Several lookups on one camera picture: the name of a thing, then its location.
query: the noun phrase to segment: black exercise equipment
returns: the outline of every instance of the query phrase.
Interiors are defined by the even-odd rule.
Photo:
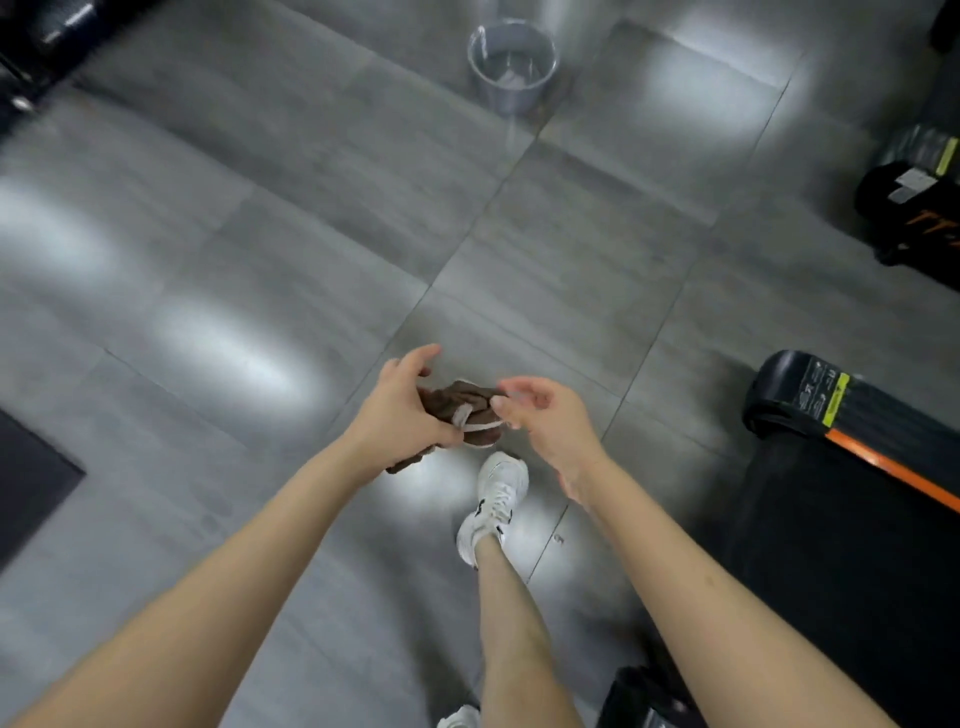
[[[930,31],[950,49],[916,122],[880,148],[854,205],[874,226],[877,259],[909,263],[956,285],[960,279],[960,0],[948,0]]]
[[[803,352],[760,369],[727,569],[901,728],[957,724],[960,435]]]
[[[0,133],[154,0],[0,0]]]
[[[0,569],[83,477],[80,468],[0,411]]]

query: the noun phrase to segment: sneaker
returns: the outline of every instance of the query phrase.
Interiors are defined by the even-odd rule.
[[[473,549],[489,533],[503,543],[507,526],[529,485],[527,464],[519,458],[506,452],[495,452],[487,458],[477,475],[477,509],[467,516],[457,533],[457,550],[464,561],[476,568]]]
[[[437,728],[480,728],[480,711],[472,705],[465,705],[437,723]]]

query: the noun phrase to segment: hand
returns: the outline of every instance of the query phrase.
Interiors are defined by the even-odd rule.
[[[440,345],[430,344],[384,364],[376,386],[344,433],[378,472],[430,446],[450,448],[464,441],[463,432],[428,415],[420,403],[417,377],[429,376],[427,362],[439,353]]]
[[[557,471],[564,493],[584,504],[583,475],[607,457],[584,401],[569,387],[538,376],[514,376],[498,386],[510,396],[491,399],[493,411],[513,429],[530,432],[534,450]]]

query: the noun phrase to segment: rubber floor mat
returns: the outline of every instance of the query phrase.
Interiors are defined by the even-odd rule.
[[[83,477],[80,468],[0,411],[0,569]]]

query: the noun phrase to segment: leg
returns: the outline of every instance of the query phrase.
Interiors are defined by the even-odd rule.
[[[537,605],[500,546],[528,484],[522,460],[495,452],[477,476],[477,509],[457,534],[461,557],[480,572],[480,639],[487,664],[483,728],[583,728],[553,674],[550,638]],[[451,720],[441,726],[474,724]]]
[[[554,675],[543,618],[500,542],[488,534],[475,553],[487,665],[484,728],[583,728],[570,693]]]

